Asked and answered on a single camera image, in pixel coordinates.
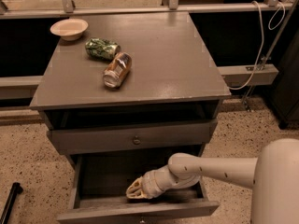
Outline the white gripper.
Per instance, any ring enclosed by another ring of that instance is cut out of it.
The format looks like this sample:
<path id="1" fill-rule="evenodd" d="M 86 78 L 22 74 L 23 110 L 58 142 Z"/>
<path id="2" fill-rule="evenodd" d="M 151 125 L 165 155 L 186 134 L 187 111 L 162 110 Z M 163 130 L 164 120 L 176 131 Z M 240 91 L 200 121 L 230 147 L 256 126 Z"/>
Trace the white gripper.
<path id="1" fill-rule="evenodd" d="M 166 192 L 167 171 L 157 169 L 137 178 L 126 190 L 128 199 L 152 199 Z"/>

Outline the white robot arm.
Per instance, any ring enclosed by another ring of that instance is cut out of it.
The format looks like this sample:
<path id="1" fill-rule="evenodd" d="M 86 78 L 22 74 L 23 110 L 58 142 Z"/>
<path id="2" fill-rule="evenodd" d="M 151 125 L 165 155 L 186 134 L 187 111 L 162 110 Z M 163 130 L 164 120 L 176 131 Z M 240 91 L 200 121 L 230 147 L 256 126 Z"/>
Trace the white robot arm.
<path id="1" fill-rule="evenodd" d="M 129 199 L 156 198 L 209 177 L 252 190 L 250 224 L 299 224 L 299 140 L 278 139 L 256 158 L 202 158 L 176 153 L 126 190 Z"/>

